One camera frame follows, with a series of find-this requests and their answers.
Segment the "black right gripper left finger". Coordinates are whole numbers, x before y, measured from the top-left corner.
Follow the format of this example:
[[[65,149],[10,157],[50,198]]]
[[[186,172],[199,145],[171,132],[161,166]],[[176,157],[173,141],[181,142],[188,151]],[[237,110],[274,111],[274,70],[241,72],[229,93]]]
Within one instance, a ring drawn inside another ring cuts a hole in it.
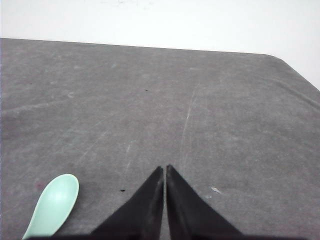
[[[91,232],[99,240],[158,240],[164,209],[164,170],[158,166],[132,197]]]

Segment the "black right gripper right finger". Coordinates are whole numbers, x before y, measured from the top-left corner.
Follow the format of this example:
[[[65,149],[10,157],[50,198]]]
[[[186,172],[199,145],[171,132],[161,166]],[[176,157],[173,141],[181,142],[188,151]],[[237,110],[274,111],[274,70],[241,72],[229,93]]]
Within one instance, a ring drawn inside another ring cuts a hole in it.
[[[172,165],[166,167],[166,203],[172,240],[233,240],[244,237],[209,206]]]

